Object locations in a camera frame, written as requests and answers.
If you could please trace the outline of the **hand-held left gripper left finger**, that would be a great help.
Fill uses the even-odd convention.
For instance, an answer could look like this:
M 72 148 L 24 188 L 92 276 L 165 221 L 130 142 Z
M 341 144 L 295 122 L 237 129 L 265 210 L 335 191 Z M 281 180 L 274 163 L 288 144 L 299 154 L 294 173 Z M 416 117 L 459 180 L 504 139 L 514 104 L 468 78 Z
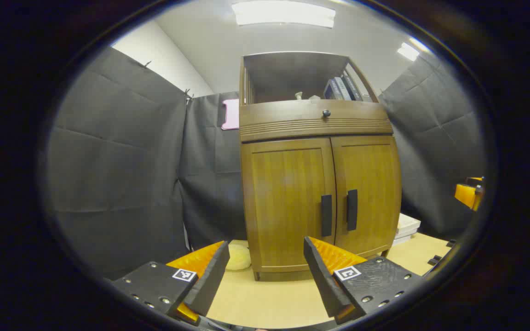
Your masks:
M 147 262 L 112 285 L 146 308 L 199 325 L 212 306 L 229 259 L 229 243 L 219 241 L 168 263 Z

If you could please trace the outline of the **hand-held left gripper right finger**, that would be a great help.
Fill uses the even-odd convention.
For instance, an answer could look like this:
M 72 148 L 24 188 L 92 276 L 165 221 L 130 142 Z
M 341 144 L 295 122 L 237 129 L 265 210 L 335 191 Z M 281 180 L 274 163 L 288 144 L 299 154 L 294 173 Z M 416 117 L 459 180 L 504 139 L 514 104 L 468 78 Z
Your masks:
M 310 236 L 304 258 L 328 316 L 339 325 L 377 315 L 426 280 L 383 256 L 362 258 Z

